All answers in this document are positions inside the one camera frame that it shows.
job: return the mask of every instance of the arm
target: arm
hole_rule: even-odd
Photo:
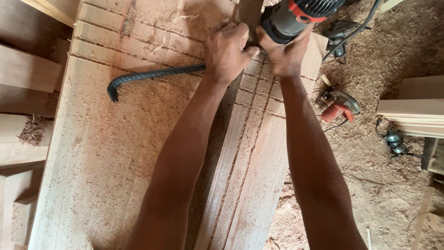
[[[258,27],[281,83],[287,123],[287,151],[296,199],[310,249],[367,249],[353,219],[350,193],[301,81],[301,63],[312,26],[289,44],[273,42]]]
[[[165,141],[125,249],[184,248],[194,185],[219,103],[232,80],[259,52],[244,51],[248,26],[220,23],[205,42],[207,70],[193,98]]]

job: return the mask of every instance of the right hand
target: right hand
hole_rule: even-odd
[[[273,41],[261,27],[256,27],[259,44],[267,51],[273,73],[276,77],[300,77],[302,59],[307,50],[313,24],[308,25],[299,35],[287,44]]]

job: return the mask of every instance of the sawdust-covered floor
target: sawdust-covered floor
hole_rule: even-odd
[[[265,0],[264,5],[276,2]],[[373,0],[361,0],[342,7],[315,30],[321,33],[338,19],[362,23],[372,4]],[[443,22],[442,0],[405,0],[374,18],[369,23],[373,30],[349,42],[346,65],[331,57],[321,67],[320,74],[361,106],[355,122],[330,130],[326,136],[349,186],[358,229],[367,243],[369,227],[374,250],[444,249],[443,218],[438,226],[431,226],[427,216],[429,212],[444,214],[443,194],[437,190],[426,194],[429,174],[420,170],[420,159],[390,159],[388,147],[375,134],[378,100],[396,99],[403,78],[444,74]],[[311,101],[325,87],[319,77]],[[319,107],[314,108],[321,114]],[[319,120],[323,128],[332,126]],[[381,131],[387,124],[382,124]],[[412,152],[422,154],[424,138],[408,136],[405,144],[412,146]],[[418,218],[423,221],[419,228]],[[414,242],[421,232],[421,240]],[[291,185],[284,185],[264,249],[308,249]]]

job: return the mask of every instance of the hand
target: hand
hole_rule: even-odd
[[[248,40],[248,26],[223,21],[212,28],[205,41],[205,75],[228,87],[251,58],[260,53],[259,47],[251,46],[244,50]]]
[[[313,24],[307,26],[299,35],[287,44],[274,42],[261,27],[256,27],[259,44],[267,51],[273,73],[276,77],[300,77],[302,59],[307,50]]]

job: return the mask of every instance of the black rebar crowbar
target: black rebar crowbar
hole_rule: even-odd
[[[169,69],[159,69],[159,70],[151,70],[151,71],[145,71],[145,72],[140,72],[140,73],[126,74],[126,75],[122,75],[122,76],[114,78],[110,82],[110,84],[108,85],[107,91],[108,91],[108,95],[110,96],[111,100],[113,102],[117,102],[117,101],[119,101],[117,99],[117,86],[119,86],[120,84],[122,84],[124,82],[149,79],[149,78],[153,78],[153,77],[164,77],[164,76],[171,76],[171,75],[177,75],[177,74],[183,74],[183,73],[191,73],[191,72],[201,71],[201,70],[205,70],[205,69],[206,69],[205,64],[201,63],[201,64],[175,67],[175,68],[169,68]]]

